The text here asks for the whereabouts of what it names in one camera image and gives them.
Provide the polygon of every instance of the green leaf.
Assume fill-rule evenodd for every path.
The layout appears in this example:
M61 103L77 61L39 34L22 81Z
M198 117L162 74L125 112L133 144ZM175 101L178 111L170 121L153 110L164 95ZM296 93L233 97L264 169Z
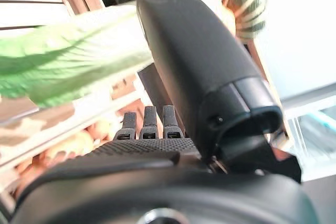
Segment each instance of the green leaf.
M0 40L0 94L56 106L152 61L136 7L108 7Z

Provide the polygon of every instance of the glass panel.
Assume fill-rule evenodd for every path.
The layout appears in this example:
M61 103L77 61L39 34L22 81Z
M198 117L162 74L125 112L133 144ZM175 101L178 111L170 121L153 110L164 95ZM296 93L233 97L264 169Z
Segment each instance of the glass panel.
M310 103L286 113L303 180L336 174L336 98Z

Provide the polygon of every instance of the robotic hand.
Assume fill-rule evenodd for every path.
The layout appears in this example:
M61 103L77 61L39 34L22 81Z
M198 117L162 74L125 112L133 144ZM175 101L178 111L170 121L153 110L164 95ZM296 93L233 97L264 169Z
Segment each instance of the robotic hand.
M11 224L318 223L297 159L264 137L282 113L243 46L200 0L138 0L138 14L190 138L173 106L163 140L154 107L139 140L127 113L114 141L30 184Z

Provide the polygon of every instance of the striped squash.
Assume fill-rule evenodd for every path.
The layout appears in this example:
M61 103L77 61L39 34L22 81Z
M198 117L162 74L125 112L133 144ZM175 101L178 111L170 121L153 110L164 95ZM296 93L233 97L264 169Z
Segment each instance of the striped squash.
M223 0L236 18L236 36L247 42L265 27L265 9L268 0Z

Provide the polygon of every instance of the camera lens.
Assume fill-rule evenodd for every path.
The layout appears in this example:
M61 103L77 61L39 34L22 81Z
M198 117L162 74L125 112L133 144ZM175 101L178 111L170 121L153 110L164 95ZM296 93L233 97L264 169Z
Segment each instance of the camera lens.
M177 210L155 208L145 213L136 224L189 224L189 221Z

